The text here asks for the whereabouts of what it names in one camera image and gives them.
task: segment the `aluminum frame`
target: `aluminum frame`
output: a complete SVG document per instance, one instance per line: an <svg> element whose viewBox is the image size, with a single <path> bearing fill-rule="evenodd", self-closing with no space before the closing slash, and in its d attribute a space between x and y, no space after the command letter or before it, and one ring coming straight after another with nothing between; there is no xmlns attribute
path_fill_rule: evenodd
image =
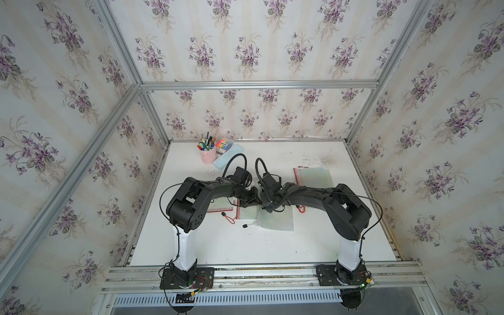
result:
<svg viewBox="0 0 504 315"><path fill-rule="evenodd" d="M144 91L156 90L257 90L257 89L374 89L377 80L181 81L145 82Z"/></svg>
<svg viewBox="0 0 504 315"><path fill-rule="evenodd" d="M376 89L373 89L364 103L364 106L361 108L359 114L355 118L355 122L350 129L350 132L347 137L347 142L351 145L353 141L357 137L360 129L364 125L367 117L370 115L371 110L378 99L378 97L382 94L389 82L390 78L394 71L399 67L399 63L401 62L401 58L404 56L406 51L408 50L411 42L416 37L418 32L420 31L420 27L423 25L424 19L427 18L427 12L434 0L420 0L417 4L413 13L411 14L408 22L406 23L406 27L404 28L401 36L396 41L395 47L392 50L392 53L385 64L382 73L378 76L379 85Z"/></svg>
<svg viewBox="0 0 504 315"><path fill-rule="evenodd" d="M18 238L16 244L0 265L0 296L4 296L7 289L13 285L17 276L29 262L38 244L49 233L56 217L67 204L68 198L75 192L89 166L93 163L95 157L100 154L116 126L126 115L139 93L140 84L133 84L74 163L71 171L66 174L65 179Z"/></svg>

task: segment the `pink pen holder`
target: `pink pen holder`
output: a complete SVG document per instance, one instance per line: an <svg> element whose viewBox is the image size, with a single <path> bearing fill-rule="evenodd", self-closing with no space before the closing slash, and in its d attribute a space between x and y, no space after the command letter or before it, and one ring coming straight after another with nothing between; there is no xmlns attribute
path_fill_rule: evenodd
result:
<svg viewBox="0 0 504 315"><path fill-rule="evenodd" d="M217 147L214 147L210 151L201 151L198 150L201 154L201 160L205 164L212 164L215 160L217 160Z"/></svg>

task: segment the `white tabletop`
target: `white tabletop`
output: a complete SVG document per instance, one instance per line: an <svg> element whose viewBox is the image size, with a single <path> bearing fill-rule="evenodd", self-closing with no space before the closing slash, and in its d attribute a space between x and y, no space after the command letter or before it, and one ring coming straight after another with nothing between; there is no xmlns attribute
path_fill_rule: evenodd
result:
<svg viewBox="0 0 504 315"><path fill-rule="evenodd" d="M323 167L330 170L335 186L344 183L356 195L366 195L343 142L243 142L239 145L244 148L247 170L256 182L254 165L256 158L261 157L271 174L282 177L282 183L295 182L294 167ZM236 166L243 167L241 157L232 162L228 174L232 174ZM196 143L171 144L131 266L164 265L174 256L175 235L171 224L159 210L159 197L163 190L189 176L214 180L221 175L222 171L201 161ZM163 195L163 209L177 189L178 186L171 188ZM371 226L378 217L372 210L371 202L364 199L364 203L372 212ZM335 262L341 236L335 231L327 213L308 207L305 213L300 213L295 207L292 211L294 232L273 231L258 226L243 228L243 224L253 221L237 220L233 225L220 212L208 213L196 230L198 265ZM232 218L235 213L227 212ZM366 261L396 260L379 224L366 234L362 258Z"/></svg>

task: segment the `electrical wire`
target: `electrical wire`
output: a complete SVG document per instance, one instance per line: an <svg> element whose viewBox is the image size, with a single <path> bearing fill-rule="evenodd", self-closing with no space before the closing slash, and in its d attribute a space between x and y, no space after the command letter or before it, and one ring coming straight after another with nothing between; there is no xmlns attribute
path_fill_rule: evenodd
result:
<svg viewBox="0 0 504 315"><path fill-rule="evenodd" d="M238 154L235 154L230 160L229 162L227 162L227 165L226 165L226 168L224 169L224 173L222 174L222 177L226 177L226 172L227 172L227 168L229 167L229 165L231 164L231 162L237 157L237 156L242 156L243 159L245 160L245 167L243 168L244 170L247 170L247 157L243 154L243 153L238 153Z"/></svg>

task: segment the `wallpaper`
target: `wallpaper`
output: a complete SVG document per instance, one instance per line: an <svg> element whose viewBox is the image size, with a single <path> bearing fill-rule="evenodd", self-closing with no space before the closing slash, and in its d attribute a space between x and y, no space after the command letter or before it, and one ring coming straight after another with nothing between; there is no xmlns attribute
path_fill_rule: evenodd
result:
<svg viewBox="0 0 504 315"><path fill-rule="evenodd" d="M504 3L438 0L352 147L444 314L502 314Z"/></svg>
<svg viewBox="0 0 504 315"><path fill-rule="evenodd" d="M85 1L2 1L0 30L1 262L131 83Z"/></svg>
<svg viewBox="0 0 504 315"><path fill-rule="evenodd" d="M143 81L376 79L417 3L109 2Z"/></svg>
<svg viewBox="0 0 504 315"><path fill-rule="evenodd" d="M369 89L150 93L171 139L345 138Z"/></svg>
<svg viewBox="0 0 504 315"><path fill-rule="evenodd" d="M141 106L133 104L16 280L0 314L89 314L104 272L121 265L162 152Z"/></svg>

